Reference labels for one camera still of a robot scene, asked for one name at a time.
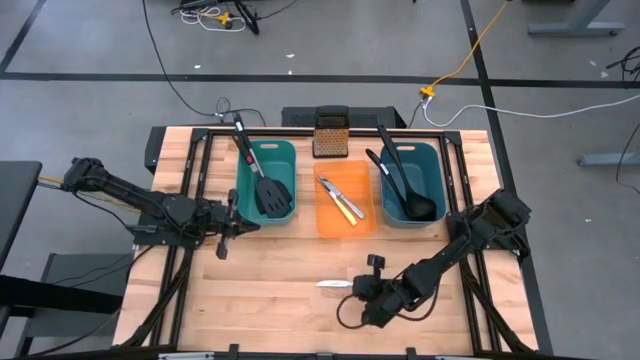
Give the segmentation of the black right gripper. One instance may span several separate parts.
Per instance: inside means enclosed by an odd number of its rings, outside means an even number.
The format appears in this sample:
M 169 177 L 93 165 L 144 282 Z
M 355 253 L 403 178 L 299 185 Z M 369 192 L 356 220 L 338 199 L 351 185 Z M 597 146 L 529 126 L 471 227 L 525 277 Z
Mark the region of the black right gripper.
M 385 258 L 368 254 L 367 264 L 373 267 L 373 274 L 356 276 L 353 279 L 352 295 L 365 302 L 362 323 L 384 328 L 404 308 L 404 300 L 398 291 L 407 267 L 391 279 L 382 279 L 381 270 L 385 267 Z

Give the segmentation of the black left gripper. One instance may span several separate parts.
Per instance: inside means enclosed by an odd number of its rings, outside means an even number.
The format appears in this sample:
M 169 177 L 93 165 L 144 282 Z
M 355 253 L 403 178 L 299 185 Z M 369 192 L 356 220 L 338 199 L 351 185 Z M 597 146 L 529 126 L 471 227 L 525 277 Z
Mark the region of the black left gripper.
M 244 235 L 261 229 L 261 225 L 251 221 L 237 224 L 237 202 L 236 189 L 228 192 L 226 204 L 219 200 L 199 199 L 199 205 L 206 217 L 205 232 L 221 236 L 216 249 L 216 256 L 220 260 L 227 258 L 229 243 L 237 237 L 237 231 L 238 235 Z

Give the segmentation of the black spatula red-marked handle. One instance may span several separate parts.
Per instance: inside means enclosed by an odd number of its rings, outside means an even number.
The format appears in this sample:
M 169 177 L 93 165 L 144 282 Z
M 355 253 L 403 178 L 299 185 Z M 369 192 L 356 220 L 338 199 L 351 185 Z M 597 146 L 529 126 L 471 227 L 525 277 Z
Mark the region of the black spatula red-marked handle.
M 257 177 L 255 184 L 256 205 L 269 218 L 282 218 L 291 210 L 291 195 L 287 188 L 277 180 L 265 175 L 258 161 L 246 127 L 238 112 L 232 113 L 234 121 L 234 140 L 245 163 Z

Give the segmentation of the black slotted spatula silver handle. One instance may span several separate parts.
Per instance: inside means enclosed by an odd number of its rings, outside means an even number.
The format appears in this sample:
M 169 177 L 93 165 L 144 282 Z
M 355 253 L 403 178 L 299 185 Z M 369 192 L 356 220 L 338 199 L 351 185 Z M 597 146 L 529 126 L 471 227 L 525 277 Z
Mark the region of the black slotted spatula silver handle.
M 292 195 L 279 180 L 256 173 L 255 203 L 258 212 L 269 218 L 282 218 L 291 211 Z

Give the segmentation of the black plastic ladle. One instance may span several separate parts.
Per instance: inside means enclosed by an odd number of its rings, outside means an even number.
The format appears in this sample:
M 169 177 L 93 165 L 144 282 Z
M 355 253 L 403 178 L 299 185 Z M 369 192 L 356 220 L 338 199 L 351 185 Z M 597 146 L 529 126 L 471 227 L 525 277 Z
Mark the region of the black plastic ladle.
M 404 167 L 400 160 L 399 153 L 397 151 L 396 144 L 393 142 L 391 136 L 386 130 L 384 125 L 377 126 L 379 135 L 387 149 L 387 152 L 392 157 L 393 161 L 398 168 L 402 181 L 404 183 L 406 200 L 405 200 L 405 212 L 406 214 L 416 220 L 433 221 L 436 214 L 436 204 L 433 200 L 426 198 L 423 195 L 415 192 L 408 182 Z

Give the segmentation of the black spoon with white label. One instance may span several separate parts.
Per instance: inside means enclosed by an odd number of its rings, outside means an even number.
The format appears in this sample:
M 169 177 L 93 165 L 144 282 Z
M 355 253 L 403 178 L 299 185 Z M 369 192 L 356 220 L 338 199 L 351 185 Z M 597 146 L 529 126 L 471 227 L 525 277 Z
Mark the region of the black spoon with white label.
M 410 214 L 407 211 L 406 208 L 406 201 L 404 199 L 404 197 L 401 195 L 398 186 L 396 185 L 395 180 L 393 179 L 393 177 L 391 176 L 388 168 L 385 166 L 385 164 L 381 161 L 380 157 L 378 155 L 376 155 L 371 149 L 367 148 L 365 150 L 366 155 L 370 158 L 370 160 L 376 165 L 376 167 L 380 170 L 381 172 L 381 177 L 386 181 L 386 183 L 391 187 L 393 193 L 395 194 L 395 198 L 396 198 L 396 202 L 398 203 L 397 208 L 400 210 L 400 212 L 403 214 L 404 218 L 406 220 L 412 220 L 412 221 L 423 221 L 425 219 L 425 217 L 420 214 L 419 216 L 413 216 L 412 214 Z

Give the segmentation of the orange translucent plastic bin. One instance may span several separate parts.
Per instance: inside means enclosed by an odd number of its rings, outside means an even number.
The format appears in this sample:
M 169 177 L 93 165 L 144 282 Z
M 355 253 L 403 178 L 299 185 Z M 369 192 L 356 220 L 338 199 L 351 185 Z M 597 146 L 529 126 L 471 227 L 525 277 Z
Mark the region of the orange translucent plastic bin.
M 368 237 L 377 228 L 369 165 L 363 160 L 317 162 L 313 166 L 315 179 L 316 229 L 323 238 Z M 340 197 L 336 200 L 354 217 L 347 216 L 327 192 L 321 178 L 334 185 L 364 215 L 360 218 Z

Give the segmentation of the teal green plastic bin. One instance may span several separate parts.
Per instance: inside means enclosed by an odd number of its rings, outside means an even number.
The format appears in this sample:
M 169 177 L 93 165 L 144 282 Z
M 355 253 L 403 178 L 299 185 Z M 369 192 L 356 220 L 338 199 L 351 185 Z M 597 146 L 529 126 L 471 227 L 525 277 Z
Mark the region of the teal green plastic bin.
M 237 203 L 239 213 L 249 221 L 261 226 L 287 225 L 296 210 L 297 165 L 296 150 L 292 143 L 282 139 L 262 139 L 251 141 L 261 169 L 266 176 L 280 181 L 288 190 L 292 199 L 291 210 L 281 218 L 269 218 L 261 214 L 256 205 L 255 184 L 257 176 L 240 155 L 237 161 L 236 190 L 239 194 Z

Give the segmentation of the dark blue plastic bin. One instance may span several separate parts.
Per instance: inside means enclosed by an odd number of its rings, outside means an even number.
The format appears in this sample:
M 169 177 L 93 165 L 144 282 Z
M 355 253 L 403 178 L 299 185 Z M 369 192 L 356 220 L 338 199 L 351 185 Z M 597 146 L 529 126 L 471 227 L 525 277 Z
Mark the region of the dark blue plastic bin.
M 431 221 L 410 219 L 385 175 L 381 174 L 381 206 L 386 224 L 394 228 L 424 228 L 440 221 L 447 212 L 447 201 L 438 152 L 423 142 L 396 142 L 396 148 L 410 186 L 434 201 L 436 212 Z

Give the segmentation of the grey stool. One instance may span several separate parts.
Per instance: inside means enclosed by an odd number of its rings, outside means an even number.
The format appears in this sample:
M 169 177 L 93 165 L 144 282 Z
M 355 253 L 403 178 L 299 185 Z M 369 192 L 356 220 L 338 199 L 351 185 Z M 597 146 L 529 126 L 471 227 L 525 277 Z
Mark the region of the grey stool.
M 41 280 L 80 289 L 123 296 L 127 266 L 133 260 L 126 254 L 50 254 Z M 38 309 L 26 321 L 16 350 L 16 356 L 27 355 L 35 338 L 77 338 L 103 328 L 94 336 L 112 337 L 117 318 L 109 314 Z

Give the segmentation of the black bench bar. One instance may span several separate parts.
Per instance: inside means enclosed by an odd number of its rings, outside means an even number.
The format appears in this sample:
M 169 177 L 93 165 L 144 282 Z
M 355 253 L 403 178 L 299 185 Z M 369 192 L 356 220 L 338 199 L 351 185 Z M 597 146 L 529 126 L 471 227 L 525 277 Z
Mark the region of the black bench bar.
M 114 313 L 123 297 L 0 275 L 0 307 L 11 316 L 32 317 L 38 309 Z

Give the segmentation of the black side desk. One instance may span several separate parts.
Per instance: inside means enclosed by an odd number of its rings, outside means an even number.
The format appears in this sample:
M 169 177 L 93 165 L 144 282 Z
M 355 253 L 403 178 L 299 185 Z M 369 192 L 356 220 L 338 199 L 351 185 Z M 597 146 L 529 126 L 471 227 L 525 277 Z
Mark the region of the black side desk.
M 42 163 L 0 161 L 0 270 L 37 186 Z

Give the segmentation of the grey desk foot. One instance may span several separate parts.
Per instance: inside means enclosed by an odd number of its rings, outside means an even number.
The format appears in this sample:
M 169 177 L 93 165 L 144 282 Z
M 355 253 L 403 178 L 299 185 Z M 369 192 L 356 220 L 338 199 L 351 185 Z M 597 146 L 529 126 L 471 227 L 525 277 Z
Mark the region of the grey desk foot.
M 626 29 L 626 25 L 621 22 L 595 21 L 595 18 L 610 0 L 576 1 L 578 2 L 578 10 L 567 21 L 529 24 L 528 34 L 532 36 L 615 37 Z
M 577 164 L 588 166 L 640 165 L 640 154 L 632 153 L 600 153 L 585 154 L 578 158 Z

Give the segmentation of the black aluminium frame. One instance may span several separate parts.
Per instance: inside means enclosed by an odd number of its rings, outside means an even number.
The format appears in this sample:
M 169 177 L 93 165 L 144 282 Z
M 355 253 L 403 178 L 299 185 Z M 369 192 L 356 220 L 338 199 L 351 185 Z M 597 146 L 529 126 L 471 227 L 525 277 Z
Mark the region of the black aluminium frame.
M 188 127 L 169 127 L 164 136 L 153 189 L 180 190 L 189 140 Z M 473 352 L 462 281 L 458 267 L 442 277 L 439 298 L 432 315 L 422 322 L 394 319 L 384 329 L 342 328 L 335 309 L 349 289 L 316 287 L 325 279 L 349 280 L 370 273 L 368 254 L 386 257 L 384 277 L 436 253 L 448 239 L 444 220 L 423 229 L 395 229 L 384 221 L 377 169 L 364 151 L 379 152 L 382 142 L 373 129 L 362 129 L 349 140 L 349 155 L 369 166 L 375 201 L 375 231 L 368 237 L 329 239 L 317 236 L 314 164 L 326 163 L 311 155 L 312 130 L 304 128 L 253 128 L 252 139 L 284 139 L 296 147 L 297 209 L 289 224 L 265 227 L 237 238 L 229 245 L 228 258 L 215 256 L 217 239 L 210 238 L 194 254 L 178 350 L 228 352 L 239 345 L 239 357 L 247 353 L 310 355 L 343 354 L 470 355 Z M 461 149 L 474 203 L 480 203 L 499 185 L 489 135 L 486 131 L 461 130 Z M 447 135 L 457 135 L 455 130 Z M 238 151 L 226 134 L 213 138 L 205 196 L 226 198 L 235 187 Z M 132 269 L 123 309 L 113 342 L 120 344 L 133 334 L 158 298 L 167 248 L 156 247 Z M 484 252 L 495 306 L 522 342 L 542 350 L 530 312 L 521 266 L 515 255 L 501 250 Z

